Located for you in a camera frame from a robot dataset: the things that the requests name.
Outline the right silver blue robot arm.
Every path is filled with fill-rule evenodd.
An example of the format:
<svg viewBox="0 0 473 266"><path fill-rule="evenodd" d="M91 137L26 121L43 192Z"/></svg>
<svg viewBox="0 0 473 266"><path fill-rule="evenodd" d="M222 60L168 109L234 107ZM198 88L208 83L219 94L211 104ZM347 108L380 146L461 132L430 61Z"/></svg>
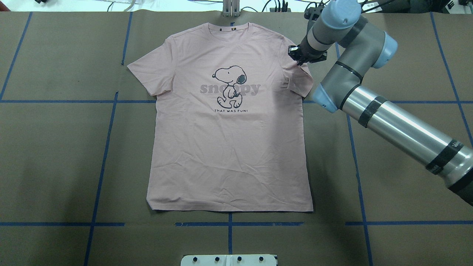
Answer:
<svg viewBox="0 0 473 266"><path fill-rule="evenodd" d="M343 111L441 177L447 189L472 204L472 149L365 82L371 69L384 67L395 56L397 41L370 22L356 0L331 0L323 7L309 8L304 17L308 20L306 35L288 50L298 65L322 62L332 45L343 47L312 100L330 113Z"/></svg>

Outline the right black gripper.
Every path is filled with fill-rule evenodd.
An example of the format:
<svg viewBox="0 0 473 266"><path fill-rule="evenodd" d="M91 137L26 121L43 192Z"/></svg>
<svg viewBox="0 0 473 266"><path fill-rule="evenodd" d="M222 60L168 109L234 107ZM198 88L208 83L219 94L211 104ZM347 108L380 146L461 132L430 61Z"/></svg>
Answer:
<svg viewBox="0 0 473 266"><path fill-rule="evenodd" d="M310 52L304 53L300 45L290 45L288 47L288 55L292 60L297 62L298 66L302 66L305 63L322 62L327 59L327 51L316 51L314 54Z"/></svg>

